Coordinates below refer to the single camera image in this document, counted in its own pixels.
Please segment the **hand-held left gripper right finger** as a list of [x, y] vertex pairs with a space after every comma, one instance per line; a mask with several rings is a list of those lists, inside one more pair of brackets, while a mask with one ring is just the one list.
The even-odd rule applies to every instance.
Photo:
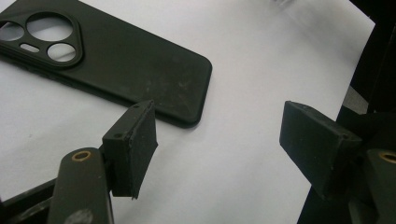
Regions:
[[315, 108], [287, 101], [279, 143], [315, 192], [329, 199], [344, 191], [343, 172], [362, 139]]

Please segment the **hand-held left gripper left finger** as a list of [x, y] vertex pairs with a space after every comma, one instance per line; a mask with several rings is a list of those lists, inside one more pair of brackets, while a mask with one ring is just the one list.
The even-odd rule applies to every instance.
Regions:
[[102, 140], [104, 157], [113, 167], [112, 194], [137, 199], [158, 146], [154, 102], [132, 105]]

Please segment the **black phone case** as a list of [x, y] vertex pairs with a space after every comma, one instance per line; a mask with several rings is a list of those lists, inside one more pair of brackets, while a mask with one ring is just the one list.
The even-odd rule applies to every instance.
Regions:
[[0, 40], [0, 58], [120, 105], [152, 100], [159, 119], [193, 127], [201, 119], [211, 62], [79, 0], [16, 0], [0, 12], [0, 25], [22, 29], [34, 19], [59, 16], [73, 31], [64, 39], [76, 55], [57, 62], [52, 42], [29, 33]]

